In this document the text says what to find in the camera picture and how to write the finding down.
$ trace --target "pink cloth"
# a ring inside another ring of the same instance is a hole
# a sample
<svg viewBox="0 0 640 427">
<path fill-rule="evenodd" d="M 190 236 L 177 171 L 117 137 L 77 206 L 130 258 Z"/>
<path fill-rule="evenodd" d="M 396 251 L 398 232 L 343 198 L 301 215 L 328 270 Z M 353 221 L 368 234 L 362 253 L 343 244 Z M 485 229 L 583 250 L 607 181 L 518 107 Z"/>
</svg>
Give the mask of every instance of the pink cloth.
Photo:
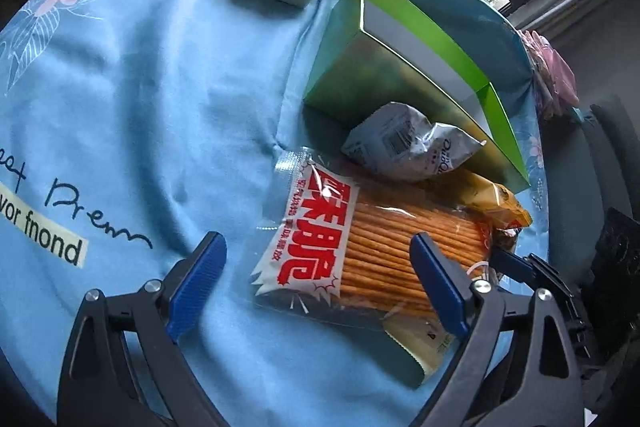
<svg viewBox="0 0 640 427">
<path fill-rule="evenodd" d="M 522 42 L 536 70 L 538 113 L 545 119 L 578 107 L 575 75 L 546 38 L 537 32 L 519 31 Z"/>
</svg>

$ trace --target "blue gripper pad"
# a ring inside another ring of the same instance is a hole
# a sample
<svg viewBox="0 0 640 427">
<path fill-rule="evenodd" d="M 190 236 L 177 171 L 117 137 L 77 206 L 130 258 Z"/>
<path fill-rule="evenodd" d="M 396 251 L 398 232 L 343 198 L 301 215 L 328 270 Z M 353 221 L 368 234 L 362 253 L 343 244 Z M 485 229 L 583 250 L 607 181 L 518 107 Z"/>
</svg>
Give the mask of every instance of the blue gripper pad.
<svg viewBox="0 0 640 427">
<path fill-rule="evenodd" d="M 409 258 L 442 326 L 464 339 L 469 334 L 466 306 L 472 299 L 471 279 L 460 265 L 444 257 L 426 232 L 412 237 Z"/>
<path fill-rule="evenodd" d="M 205 245 L 204 251 L 199 254 L 169 302 L 169 321 L 166 325 L 166 331 L 174 342 L 181 334 L 196 325 L 213 285 L 225 267 L 225 238 L 219 233 L 212 234 L 214 234 L 213 239 L 208 245 Z M 198 250 L 199 248 L 196 248 L 193 255 L 198 255 Z"/>
</svg>

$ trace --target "yellow snack bag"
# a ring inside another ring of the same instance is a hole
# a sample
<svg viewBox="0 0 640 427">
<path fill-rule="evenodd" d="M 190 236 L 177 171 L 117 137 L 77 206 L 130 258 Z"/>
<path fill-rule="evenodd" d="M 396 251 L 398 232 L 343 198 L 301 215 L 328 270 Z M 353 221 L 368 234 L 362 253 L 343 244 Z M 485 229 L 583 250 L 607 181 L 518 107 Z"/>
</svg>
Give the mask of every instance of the yellow snack bag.
<svg viewBox="0 0 640 427">
<path fill-rule="evenodd" d="M 519 229 L 533 222 L 531 215 L 508 188 L 464 168 L 445 172 L 419 185 L 447 203 L 480 212 L 496 229 Z"/>
</svg>

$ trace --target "spicy strip snack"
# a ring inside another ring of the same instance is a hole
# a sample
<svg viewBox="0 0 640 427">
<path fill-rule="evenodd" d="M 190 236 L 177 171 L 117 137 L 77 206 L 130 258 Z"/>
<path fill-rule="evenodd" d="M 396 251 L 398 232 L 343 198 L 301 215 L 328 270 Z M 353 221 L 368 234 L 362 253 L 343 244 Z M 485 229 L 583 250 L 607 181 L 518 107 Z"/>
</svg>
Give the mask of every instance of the spicy strip snack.
<svg viewBox="0 0 640 427">
<path fill-rule="evenodd" d="M 434 312 L 409 260 L 415 233 L 428 232 L 465 269 L 488 254 L 488 226 L 428 204 L 420 189 L 409 194 L 340 176 L 307 149 L 291 157 L 290 167 L 284 219 L 253 271 L 257 296 L 290 290 L 340 306 L 428 317 Z"/>
</svg>

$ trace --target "white label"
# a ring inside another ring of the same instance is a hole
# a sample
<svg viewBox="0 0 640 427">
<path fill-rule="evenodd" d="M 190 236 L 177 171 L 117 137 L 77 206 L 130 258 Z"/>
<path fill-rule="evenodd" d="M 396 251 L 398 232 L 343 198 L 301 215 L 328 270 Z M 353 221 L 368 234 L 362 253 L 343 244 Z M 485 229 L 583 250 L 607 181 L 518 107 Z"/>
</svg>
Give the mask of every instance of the white label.
<svg viewBox="0 0 640 427">
<path fill-rule="evenodd" d="M 284 219 L 255 267 L 256 295 L 290 289 L 327 302 L 339 296 L 357 198 L 353 180 L 305 163 L 292 183 Z"/>
<path fill-rule="evenodd" d="M 35 212 L 11 190 L 0 183 L 0 214 L 18 228 L 27 239 L 67 261 L 84 265 L 89 241 Z"/>
</svg>

